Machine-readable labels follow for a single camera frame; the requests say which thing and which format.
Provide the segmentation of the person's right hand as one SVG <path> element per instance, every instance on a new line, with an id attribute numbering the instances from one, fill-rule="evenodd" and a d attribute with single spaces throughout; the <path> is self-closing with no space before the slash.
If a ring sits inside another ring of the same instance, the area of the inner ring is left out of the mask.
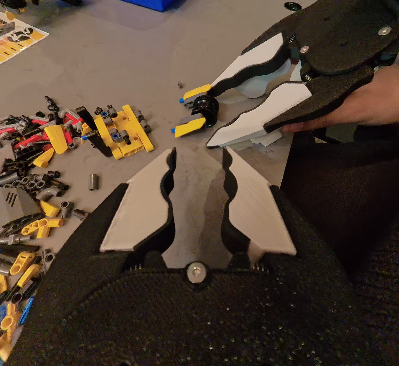
<path id="1" fill-rule="evenodd" d="M 310 121 L 287 124 L 281 130 L 285 134 L 328 128 L 335 125 L 388 125 L 391 119 L 388 98 L 383 97 L 383 89 L 388 89 L 390 67 L 380 69 L 373 80 L 350 94 L 343 104 L 320 118 Z"/>

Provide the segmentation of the printed instruction booklet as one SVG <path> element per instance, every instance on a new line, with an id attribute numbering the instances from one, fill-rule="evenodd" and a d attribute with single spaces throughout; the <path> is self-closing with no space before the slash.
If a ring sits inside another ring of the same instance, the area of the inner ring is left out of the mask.
<path id="1" fill-rule="evenodd" d="M 0 63 L 12 59 L 22 51 L 45 39 L 49 34 L 20 20 L 9 20 L 0 13 Z"/>

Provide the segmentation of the yellow toy brick frame assembly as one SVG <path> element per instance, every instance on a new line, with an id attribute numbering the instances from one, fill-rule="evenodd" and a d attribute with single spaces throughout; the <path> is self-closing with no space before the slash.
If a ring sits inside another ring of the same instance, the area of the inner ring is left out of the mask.
<path id="1" fill-rule="evenodd" d="M 140 110 L 124 105 L 117 111 L 107 105 L 97 108 L 94 116 L 84 106 L 75 111 L 83 121 L 81 141 L 89 142 L 107 158 L 119 160 L 142 150 L 154 150 L 148 136 L 152 129 Z"/>

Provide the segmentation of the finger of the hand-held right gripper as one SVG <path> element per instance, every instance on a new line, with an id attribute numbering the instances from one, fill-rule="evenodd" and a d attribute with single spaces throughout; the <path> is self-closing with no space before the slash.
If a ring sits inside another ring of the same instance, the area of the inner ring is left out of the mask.
<path id="1" fill-rule="evenodd" d="M 215 131 L 206 144 L 208 149 L 225 147 L 263 136 L 264 125 L 311 97 L 306 84 L 285 82 L 278 85 L 257 107 L 245 111 L 231 123 Z"/>
<path id="2" fill-rule="evenodd" d="M 210 96 L 236 89 L 247 98 L 259 98 L 269 82 L 291 69 L 290 58 L 283 34 L 278 33 L 238 56 L 211 84 Z"/>

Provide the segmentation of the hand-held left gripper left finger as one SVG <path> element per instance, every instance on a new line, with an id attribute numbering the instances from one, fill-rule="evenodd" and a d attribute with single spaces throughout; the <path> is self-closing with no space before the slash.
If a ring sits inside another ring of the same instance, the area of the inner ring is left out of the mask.
<path id="1" fill-rule="evenodd" d="M 176 227 L 170 194 L 176 148 L 170 148 L 127 181 L 127 189 L 100 245 L 101 253 L 130 253 L 142 262 L 149 252 L 163 254 Z"/>

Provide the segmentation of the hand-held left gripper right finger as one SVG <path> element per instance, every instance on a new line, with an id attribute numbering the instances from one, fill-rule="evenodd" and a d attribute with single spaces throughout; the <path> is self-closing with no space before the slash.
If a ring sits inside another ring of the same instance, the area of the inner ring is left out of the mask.
<path id="1" fill-rule="evenodd" d="M 231 148 L 223 149 L 222 242 L 231 255 L 257 264 L 265 254 L 296 255 L 297 249 L 271 191 L 272 185 Z"/>

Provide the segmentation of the black wheel assembly yellow panels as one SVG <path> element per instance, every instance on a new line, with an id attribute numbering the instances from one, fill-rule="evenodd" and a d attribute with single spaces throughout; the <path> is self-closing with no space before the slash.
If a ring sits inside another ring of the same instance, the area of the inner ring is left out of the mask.
<path id="1" fill-rule="evenodd" d="M 191 114 L 180 118 L 177 126 L 171 129 L 171 132 L 175 138 L 179 138 L 212 128 L 218 121 L 218 113 L 219 102 L 209 95 L 201 95 L 194 100 Z"/>

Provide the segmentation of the pile of toy brick parts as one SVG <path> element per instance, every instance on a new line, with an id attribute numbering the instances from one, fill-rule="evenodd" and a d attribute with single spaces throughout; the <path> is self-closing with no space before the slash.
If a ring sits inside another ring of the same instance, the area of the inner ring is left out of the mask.
<path id="1" fill-rule="evenodd" d="M 32 242 L 49 238 L 78 211 L 62 199 L 71 186 L 48 166 L 56 154 L 84 143 L 89 127 L 77 109 L 60 109 L 49 96 L 45 100 L 47 115 L 38 111 L 1 120 L 1 144 L 9 141 L 13 155 L 1 160 L 1 365 L 55 259 L 52 249 Z"/>

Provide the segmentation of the person's right forearm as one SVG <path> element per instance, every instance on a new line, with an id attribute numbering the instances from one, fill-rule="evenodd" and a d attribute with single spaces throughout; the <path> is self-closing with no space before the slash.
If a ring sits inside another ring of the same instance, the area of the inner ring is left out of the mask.
<path id="1" fill-rule="evenodd" d="M 399 122 L 399 67 L 393 65 L 387 67 L 384 71 L 383 96 L 386 109 L 386 120 L 391 124 Z"/>

